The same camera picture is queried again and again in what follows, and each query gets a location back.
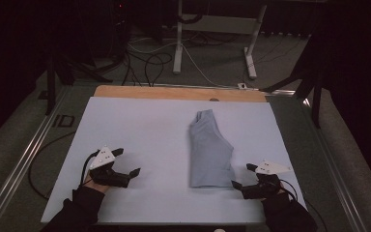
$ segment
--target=folded gray shirt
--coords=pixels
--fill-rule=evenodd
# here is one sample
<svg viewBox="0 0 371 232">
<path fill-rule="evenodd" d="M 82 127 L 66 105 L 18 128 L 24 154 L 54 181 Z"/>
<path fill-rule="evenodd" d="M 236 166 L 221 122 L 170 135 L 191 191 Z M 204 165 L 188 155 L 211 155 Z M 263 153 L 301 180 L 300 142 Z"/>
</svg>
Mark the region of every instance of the folded gray shirt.
<svg viewBox="0 0 371 232">
<path fill-rule="evenodd" d="M 191 186 L 231 187 L 234 147 L 221 135 L 211 109 L 197 112 L 190 126 Z"/>
</svg>

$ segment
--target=gray carpet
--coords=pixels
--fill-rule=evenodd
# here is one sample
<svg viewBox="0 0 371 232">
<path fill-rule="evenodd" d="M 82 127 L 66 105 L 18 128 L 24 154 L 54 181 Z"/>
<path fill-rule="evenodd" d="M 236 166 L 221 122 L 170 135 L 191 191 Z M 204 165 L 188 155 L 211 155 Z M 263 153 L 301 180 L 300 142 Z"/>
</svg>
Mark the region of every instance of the gray carpet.
<svg viewBox="0 0 371 232">
<path fill-rule="evenodd" d="M 230 35 L 211 35 L 222 40 L 234 37 Z M 156 80 L 155 85 L 215 87 L 214 83 L 236 87 L 237 83 L 245 82 L 255 88 L 267 87 L 290 74 L 306 45 L 306 40 L 290 36 L 271 36 L 268 38 L 261 36 L 254 48 L 254 60 L 257 61 L 256 69 L 259 77 L 252 81 L 246 76 L 243 59 L 243 47 L 247 46 L 249 41 L 249 37 L 239 36 L 234 41 L 222 45 L 195 46 L 195 44 L 185 42 L 187 51 L 193 61 L 210 81 L 202 76 L 184 52 L 182 72 L 173 74 L 173 62 L 171 61 L 164 65 L 162 74 Z M 173 40 L 164 40 L 164 44 L 173 42 Z M 161 47 L 160 44 L 152 40 L 140 40 L 131 43 L 131 45 L 143 51 Z M 174 55 L 174 46 L 168 45 L 159 52 Z M 144 59 L 148 58 L 144 54 L 134 54 Z M 163 60 L 168 59 L 166 55 L 160 57 Z M 145 88 L 148 88 L 144 74 L 145 63 L 134 57 L 131 57 L 130 61 L 136 78 L 143 83 Z M 153 58 L 150 61 L 158 62 L 158 59 Z M 101 66 L 108 61 L 98 60 L 97 62 Z M 126 69 L 127 67 L 122 64 L 117 69 L 105 73 L 104 77 L 112 79 L 112 84 L 120 85 L 125 77 Z M 161 66 L 157 65 L 147 67 L 152 82 L 160 69 Z M 41 148 L 45 144 L 49 144 L 51 141 L 55 141 L 57 138 L 77 129 L 87 100 L 93 96 L 96 87 L 101 84 L 79 72 L 76 72 L 76 76 L 75 84 L 70 88 L 57 111 L 58 115 L 66 115 L 67 119 L 70 116 L 74 117 L 73 125 L 70 128 L 52 127 Z M 131 73 L 127 85 L 133 84 L 134 79 Z M 295 82 L 283 89 L 295 90 L 297 86 L 298 83 Z M 44 118 L 45 101 L 38 100 L 40 91 L 44 89 L 43 75 L 38 80 L 37 90 L 19 106 L 18 110 L 0 130 L 0 188 Z M 335 178 L 329 176 L 328 163 L 325 158 L 326 147 L 332 154 L 335 164 L 340 167 L 341 177 L 346 183 L 346 189 L 349 190 L 349 194 L 356 202 L 358 213 L 363 220 L 366 231 L 371 231 L 371 173 L 356 143 L 332 104 L 328 92 L 323 92 L 320 114 L 322 128 L 320 130 L 316 130 L 309 123 L 308 112 L 302 107 L 301 101 L 282 96 L 268 96 L 267 100 L 274 110 L 304 197 L 321 215 L 328 231 L 353 231 L 354 228 L 349 223 L 341 198 L 338 197 L 337 189 L 334 186 Z M 323 142 L 321 142 L 318 134 L 324 136 Z M 48 193 L 53 187 L 72 138 L 73 134 L 70 134 L 44 147 L 34 161 L 32 179 L 36 188 L 44 194 Z M 39 231 L 42 228 L 40 219 L 45 204 L 46 200 L 31 189 L 26 174 L 0 219 L 0 231 Z M 312 206 L 307 205 L 309 212 L 318 222 L 319 231 L 325 231 L 322 220 Z M 267 231 L 268 229 L 261 225 L 252 225 L 247 226 L 246 230 Z"/>
</svg>

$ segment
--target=black sleeve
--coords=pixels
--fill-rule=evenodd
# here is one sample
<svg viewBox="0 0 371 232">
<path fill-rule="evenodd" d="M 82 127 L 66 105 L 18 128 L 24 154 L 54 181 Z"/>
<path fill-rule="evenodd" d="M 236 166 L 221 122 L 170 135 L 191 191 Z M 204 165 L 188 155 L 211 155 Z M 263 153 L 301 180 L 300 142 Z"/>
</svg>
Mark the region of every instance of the black sleeve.
<svg viewBox="0 0 371 232">
<path fill-rule="evenodd" d="M 266 224 L 272 232 L 314 232 L 318 226 L 314 218 L 288 193 L 280 193 L 262 201 Z"/>
<path fill-rule="evenodd" d="M 66 199 L 63 209 L 43 228 L 42 232 L 87 231 L 98 221 L 98 212 L 104 194 L 92 188 L 73 191 L 72 201 Z"/>
</svg>

